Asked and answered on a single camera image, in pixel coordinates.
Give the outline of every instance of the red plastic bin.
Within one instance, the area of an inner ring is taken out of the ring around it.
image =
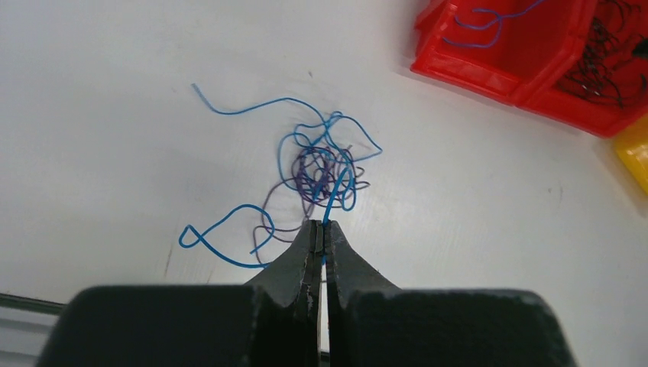
[[[614,31],[620,28],[621,17],[613,3],[599,4],[595,9],[595,16],[601,19],[606,28]],[[641,5],[643,11],[636,11],[635,18],[625,19],[626,27],[616,37],[623,40],[632,33],[648,35],[648,0],[627,0],[630,4]],[[582,55],[582,47],[575,51]],[[617,56],[617,60],[630,59],[631,50],[626,50],[625,55]],[[648,76],[648,61],[638,57],[614,74],[622,95],[633,95],[641,87],[639,75]],[[585,130],[603,138],[609,138],[631,125],[636,120],[648,113],[648,93],[633,101],[631,106],[621,107],[610,103],[609,106],[599,105],[580,99],[564,92],[559,87],[560,78],[556,79],[550,88],[539,90],[520,107],[539,115],[545,115],[569,125]]]
[[[525,15],[503,20],[499,41],[489,48],[459,47],[459,43],[487,44],[497,25],[478,31],[456,23],[483,25],[492,14],[525,10],[536,0],[432,0],[416,20],[420,40],[415,73],[454,84],[509,105],[525,103],[548,89],[579,58],[595,8],[592,0],[545,0]]]

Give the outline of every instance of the yellow bin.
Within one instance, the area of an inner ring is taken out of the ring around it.
[[[617,135],[614,150],[648,193],[648,115]]]

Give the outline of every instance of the white table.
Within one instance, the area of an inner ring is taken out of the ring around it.
[[[581,365],[646,365],[648,228],[607,147],[411,74],[425,3],[2,2],[0,293],[66,302],[95,284],[256,274],[177,237],[261,203],[278,139],[310,115],[217,116],[197,82],[225,109],[297,96],[363,122],[384,154],[364,165],[356,209],[332,219],[395,284],[530,289]],[[297,222],[298,207],[286,191],[270,210]],[[253,262],[257,217],[212,242]]]

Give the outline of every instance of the wire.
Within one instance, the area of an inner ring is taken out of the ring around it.
[[[349,174],[349,180],[353,182],[353,176],[351,175],[351,171],[348,170],[348,168],[345,168],[342,171],[342,174],[340,174],[340,177],[338,177],[338,180],[335,182],[335,186],[333,186],[333,193],[337,193],[338,189],[340,188],[340,184],[342,183],[342,178],[344,178],[345,174]],[[326,204],[326,211],[324,212],[324,218],[322,219],[322,224],[325,226],[329,222],[329,214],[331,214],[331,207],[333,206],[333,198],[335,195],[331,195],[329,199],[329,203]],[[353,208],[345,208],[344,207],[344,202],[342,201],[342,210],[348,212],[351,211]]]
[[[264,215],[264,216],[267,218],[267,221],[270,223],[270,227],[272,228],[272,230],[271,230],[271,234],[270,234],[270,235],[269,235],[269,236],[268,236],[268,237],[267,237],[267,238],[266,238],[266,239],[265,239],[265,240],[264,240],[264,241],[263,241],[259,246],[257,246],[257,247],[255,247],[254,249],[252,249],[252,251],[250,251],[250,254],[253,254],[253,253],[259,251],[259,249],[260,249],[261,247],[263,247],[266,243],[268,243],[268,241],[270,241],[270,239],[272,238],[272,235],[274,234],[274,223],[272,222],[272,218],[270,217],[270,214],[268,214],[268,213],[267,213],[265,210],[263,210],[262,208],[260,208],[260,207],[258,207],[258,206],[256,206],[256,205],[252,205],[252,204],[241,204],[241,205],[235,207],[235,208],[232,209],[232,211],[230,211],[226,216],[224,216],[221,220],[219,220],[218,222],[216,222],[215,224],[213,224],[211,227],[209,227],[208,229],[206,229],[205,232],[203,232],[203,233],[199,233],[199,232],[196,230],[196,228],[194,228],[194,226],[192,226],[192,225],[190,225],[190,224],[187,225],[186,227],[184,227],[184,230],[182,231],[182,233],[180,234],[180,237],[178,238],[178,243],[180,244],[180,247],[182,247],[182,248],[192,248],[193,246],[198,245],[199,243],[202,243],[202,244],[204,244],[205,247],[207,247],[211,252],[213,252],[214,254],[216,254],[216,256],[220,257],[221,259],[225,260],[226,262],[228,262],[228,263],[230,263],[230,264],[232,264],[232,265],[236,265],[236,266],[239,266],[239,267],[241,267],[241,268],[248,268],[248,269],[254,269],[254,268],[265,268],[266,266],[269,265],[269,263],[266,263],[266,264],[244,264],[244,263],[242,263],[242,262],[238,262],[238,261],[236,261],[236,260],[233,260],[233,259],[231,259],[231,258],[229,258],[229,257],[227,257],[227,256],[225,256],[225,255],[223,255],[221,252],[219,252],[217,249],[215,249],[215,248],[214,248],[214,247],[213,247],[213,246],[212,246],[212,245],[211,245],[211,244],[210,244],[210,243],[205,239],[205,236],[208,235],[212,230],[216,229],[218,226],[220,226],[221,224],[223,224],[223,223],[224,223],[227,219],[229,219],[229,217],[232,216],[234,213],[236,213],[236,212],[238,212],[239,210],[244,209],[244,208],[249,208],[249,209],[257,210],[259,213],[261,213],[262,215]],[[191,231],[191,232],[194,234],[194,236],[196,237],[196,241],[191,242],[191,243],[189,243],[189,244],[186,244],[186,243],[184,243],[183,240],[184,240],[184,237],[185,237],[185,235],[187,234],[188,231]]]
[[[492,9],[486,9],[486,8],[474,8],[472,9],[473,13],[486,13],[486,14],[493,14],[495,15],[495,19],[488,22],[485,25],[472,25],[472,24],[467,24],[459,20],[459,16],[455,15],[455,22],[460,26],[468,29],[472,29],[475,31],[485,31],[488,28],[492,27],[493,25],[497,24],[497,33],[495,34],[495,37],[491,42],[488,42],[487,44],[465,44],[462,42],[454,42],[449,40],[447,37],[444,37],[443,40],[447,44],[451,44],[452,46],[456,47],[468,47],[468,48],[490,48],[493,47],[499,40],[500,36],[502,34],[502,28],[504,27],[504,19],[511,19],[511,18],[517,18],[525,15],[529,11],[533,10],[536,6],[542,4],[545,0],[536,0],[532,5],[530,5],[528,8],[524,9],[523,11],[519,13],[514,13],[514,14],[508,14],[508,15],[501,15],[495,10]]]
[[[293,102],[305,106],[313,111],[319,121],[313,125],[305,123],[296,124],[291,133],[286,134],[279,140],[277,148],[277,169],[279,171],[280,182],[272,187],[266,196],[266,200],[262,207],[252,204],[242,204],[237,206],[227,216],[209,227],[203,233],[199,233],[191,225],[186,226],[178,240],[180,246],[183,248],[191,248],[198,243],[202,243],[211,252],[230,264],[242,268],[264,268],[270,263],[263,263],[260,260],[258,250],[267,244],[272,238],[278,239],[281,242],[291,242],[291,240],[289,241],[278,238],[276,232],[290,233],[296,232],[300,229],[300,227],[294,229],[276,229],[271,216],[266,212],[267,202],[270,199],[271,194],[278,187],[283,185],[300,195],[304,213],[302,221],[310,218],[315,206],[325,207],[326,211],[324,220],[322,221],[324,223],[329,221],[331,209],[341,208],[344,211],[351,211],[355,207],[357,200],[356,194],[358,190],[369,187],[369,182],[358,181],[358,178],[365,173],[365,170],[361,167],[356,167],[355,164],[359,161],[366,161],[382,154],[383,149],[367,133],[362,124],[351,116],[347,116],[341,111],[334,111],[328,116],[328,118],[325,118],[325,116],[313,105],[292,97],[272,99],[271,101],[263,102],[238,111],[222,111],[214,107],[195,83],[192,84],[191,87],[196,91],[196,94],[202,102],[205,103],[212,112],[219,115],[240,115],[279,102]],[[351,153],[351,146],[340,148],[331,136],[331,130],[341,121],[352,122],[362,132],[376,151],[367,154],[364,157],[354,158]],[[313,136],[313,132],[316,132],[316,135],[314,135],[314,138],[311,138],[310,136]],[[290,165],[291,177],[284,175],[284,166],[281,158],[285,143],[289,140],[292,140],[295,145],[302,148],[301,152]],[[257,256],[259,262],[257,265],[244,264],[232,260],[216,250],[205,239],[205,236],[207,236],[209,232],[223,224],[236,211],[244,208],[257,210],[261,214],[261,224],[256,226],[252,231],[254,248],[250,252],[250,254],[255,254]],[[268,237],[259,245],[257,245],[256,238],[257,229],[264,229],[268,234]],[[185,244],[183,243],[183,239],[188,231],[191,231],[191,233],[194,234],[196,241],[190,244]]]

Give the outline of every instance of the wire bundle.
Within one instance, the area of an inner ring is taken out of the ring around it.
[[[253,204],[242,204],[237,206],[227,216],[213,226],[210,226],[202,233],[197,231],[193,226],[187,225],[178,238],[181,247],[191,248],[198,243],[202,243],[211,252],[230,264],[242,268],[264,268],[268,266],[269,263],[263,263],[260,260],[258,250],[266,245],[271,239],[277,239],[281,242],[292,242],[292,240],[282,239],[276,236],[276,233],[291,233],[300,229],[300,226],[294,229],[276,229],[270,214],[267,213],[267,203],[278,187],[285,186],[299,194],[303,209],[302,221],[308,220],[312,216],[315,206],[326,208],[322,219],[323,224],[326,224],[329,221],[331,209],[339,208],[344,211],[351,211],[356,204],[357,192],[369,187],[369,182],[358,181],[358,179],[365,173],[365,170],[362,167],[356,167],[356,163],[376,157],[381,154],[383,150],[378,144],[376,144],[371,136],[369,136],[360,122],[351,116],[347,116],[340,111],[334,111],[328,116],[328,118],[325,118],[318,109],[309,103],[292,97],[273,99],[240,111],[225,112],[215,108],[203,95],[196,84],[192,84],[192,87],[207,107],[219,115],[240,115],[274,103],[293,102],[305,106],[313,111],[317,115],[319,122],[314,125],[307,125],[304,123],[297,124],[291,133],[286,134],[282,139],[280,139],[277,150],[277,168],[279,170],[280,182],[271,188],[261,207]],[[340,148],[331,136],[331,130],[341,121],[353,122],[361,130],[376,151],[364,157],[354,158],[351,153],[351,146]],[[287,176],[284,174],[281,157],[286,142],[290,140],[300,147],[300,153],[295,157],[290,165],[290,176]],[[256,226],[252,231],[254,248],[250,251],[250,254],[256,254],[258,264],[244,264],[232,260],[219,252],[205,239],[205,236],[209,232],[223,224],[232,214],[240,209],[246,208],[257,210],[261,214],[261,224]],[[257,241],[256,232],[258,229],[264,229],[268,234],[267,238],[261,243],[258,243]],[[184,237],[188,232],[191,232],[196,237],[196,241],[188,244],[184,242]]]
[[[617,9],[620,27],[613,33],[595,17],[581,59],[563,76],[558,87],[588,102],[622,109],[640,102],[648,87],[642,73],[637,73],[632,83],[617,78],[635,57],[642,57],[641,46],[646,38],[628,30],[632,16],[641,13],[641,7],[624,0],[599,0],[599,5],[613,5]]]

